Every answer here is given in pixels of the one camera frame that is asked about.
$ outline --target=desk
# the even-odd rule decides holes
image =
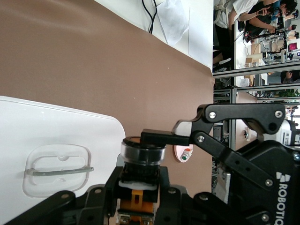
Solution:
[[[141,0],[95,1],[140,29],[149,29],[150,17],[144,10]],[[156,0],[158,5],[164,1]],[[153,15],[155,10],[152,0],[144,0],[144,2]],[[181,3],[189,20],[190,29],[184,33],[174,48],[207,66],[212,71],[214,2],[211,0],[182,0]],[[158,17],[155,18],[152,34],[166,43]]]

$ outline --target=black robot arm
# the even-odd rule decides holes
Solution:
[[[58,192],[7,225],[107,225],[115,213],[120,225],[298,225],[298,151],[263,140],[233,151],[208,135],[213,123],[226,119],[244,120],[259,136],[273,135],[284,115],[281,104],[202,105],[172,132],[144,130],[141,139],[124,139],[125,165],[105,185],[78,198]],[[170,185],[167,168],[160,166],[166,144],[190,143],[222,162],[217,196],[191,198],[184,187]]]

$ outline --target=metal frame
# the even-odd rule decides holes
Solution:
[[[227,89],[227,90],[215,90],[214,95],[218,94],[229,94],[229,96],[224,97],[214,97],[214,100],[229,100],[230,104],[236,103],[237,89]],[[236,135],[236,120],[229,120],[229,148],[235,150],[235,135]]]
[[[300,83],[289,83],[289,84],[277,84],[268,86],[258,86],[258,87],[240,87],[237,91],[260,91],[260,90],[285,90],[285,89],[295,89],[300,88]]]
[[[297,70],[297,69],[300,69],[299,61],[215,72],[212,74],[212,76],[217,79],[217,78],[235,77],[235,76],[243,76],[243,75],[263,74],[269,72],[283,72],[283,71]]]
[[[262,90],[285,90],[285,89],[300,89],[299,83],[291,84],[278,84],[270,86],[259,86],[259,87],[239,87],[229,90],[215,90],[214,95],[217,94],[229,94],[225,97],[214,97],[214,100],[229,100],[230,104],[236,103],[236,97],[238,92],[248,91],[262,91]],[[258,98],[259,101],[283,101],[283,100],[300,100],[300,97],[266,97]],[[284,105],[300,105],[300,103],[284,103]],[[235,135],[236,135],[236,120],[229,121],[229,147],[235,150]]]

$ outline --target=person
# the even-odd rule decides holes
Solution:
[[[260,0],[264,7],[262,10],[262,15],[267,14],[268,6],[278,0]],[[217,38],[219,41],[219,46],[221,48],[230,48],[232,45],[232,26],[234,21],[239,18],[240,21],[249,20],[258,15],[258,12],[248,14],[249,10],[259,2],[259,0],[227,0],[225,8],[228,11],[228,20],[225,12],[222,12],[220,19],[216,22],[215,28],[217,33]],[[219,51],[213,54],[213,64],[220,62],[222,60],[231,58],[231,51]]]
[[[292,30],[295,30],[296,28],[297,28],[297,25],[293,24],[293,25],[289,26],[288,28],[286,28],[285,31],[290,32]]]
[[[298,39],[298,38],[299,38],[299,33],[296,32],[296,31],[294,31],[294,30],[290,31],[290,32],[287,34],[287,39],[288,39],[289,41],[296,40],[296,39]]]
[[[257,5],[253,7],[249,13],[257,10]],[[274,3],[269,11],[276,13],[277,3]],[[282,12],[282,15],[290,15],[293,11],[296,10],[297,2],[295,0],[281,0],[279,4],[279,9]],[[258,36],[264,29],[267,29],[270,33],[275,33],[276,27],[270,25],[274,14],[270,15],[259,15],[257,17],[251,18],[249,21],[246,21],[245,32],[248,33],[246,40],[249,41],[252,38]]]
[[[299,73],[300,73],[299,70],[281,72],[280,74],[281,83],[300,83]]]

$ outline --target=white paper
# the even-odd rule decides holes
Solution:
[[[167,44],[174,46],[188,30],[188,19],[181,0],[166,0],[157,6],[157,14]]]
[[[213,5],[210,1],[203,1],[200,10],[190,10],[188,54],[212,70]]]

